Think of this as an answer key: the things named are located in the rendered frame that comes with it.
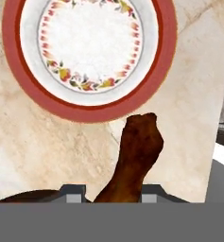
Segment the dark brown plate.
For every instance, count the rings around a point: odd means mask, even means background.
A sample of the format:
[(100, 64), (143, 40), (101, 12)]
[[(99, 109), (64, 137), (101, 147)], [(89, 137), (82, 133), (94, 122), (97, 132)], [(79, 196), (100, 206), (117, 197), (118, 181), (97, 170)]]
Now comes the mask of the dark brown plate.
[(45, 199), (56, 195), (58, 190), (33, 190), (19, 193), (4, 199), (0, 199), (0, 203), (28, 203), (37, 202), (41, 199)]

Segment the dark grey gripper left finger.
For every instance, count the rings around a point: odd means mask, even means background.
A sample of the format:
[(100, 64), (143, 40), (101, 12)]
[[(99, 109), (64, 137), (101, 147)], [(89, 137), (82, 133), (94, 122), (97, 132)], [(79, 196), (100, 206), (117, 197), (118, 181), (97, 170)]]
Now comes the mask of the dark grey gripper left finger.
[(86, 186), (84, 184), (65, 184), (52, 200), (64, 203), (90, 203), (85, 198), (85, 194)]

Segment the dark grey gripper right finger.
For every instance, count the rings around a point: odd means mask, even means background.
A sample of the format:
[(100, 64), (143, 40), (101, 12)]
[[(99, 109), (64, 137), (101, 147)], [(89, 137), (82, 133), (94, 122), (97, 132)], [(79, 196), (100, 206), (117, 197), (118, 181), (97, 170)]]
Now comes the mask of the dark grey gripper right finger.
[(144, 184), (140, 197), (142, 203), (176, 202), (186, 203), (186, 200), (167, 194), (159, 184)]

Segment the brown chicken drumstick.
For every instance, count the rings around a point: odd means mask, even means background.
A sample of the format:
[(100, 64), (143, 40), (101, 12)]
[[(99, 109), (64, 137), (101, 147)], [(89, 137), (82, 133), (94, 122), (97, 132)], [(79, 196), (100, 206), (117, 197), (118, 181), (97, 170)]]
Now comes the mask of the brown chicken drumstick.
[(111, 180), (95, 198), (98, 202), (138, 202), (143, 181), (164, 147), (153, 112), (127, 118), (118, 161)]

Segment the red rimmed floral plate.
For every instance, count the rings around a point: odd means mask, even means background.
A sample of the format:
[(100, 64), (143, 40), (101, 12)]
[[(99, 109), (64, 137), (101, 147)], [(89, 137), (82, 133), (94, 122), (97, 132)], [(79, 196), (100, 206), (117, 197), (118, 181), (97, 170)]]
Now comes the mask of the red rimmed floral plate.
[(6, 0), (2, 36), (12, 74), (37, 104), (97, 123), (158, 91), (177, 19), (173, 0)]

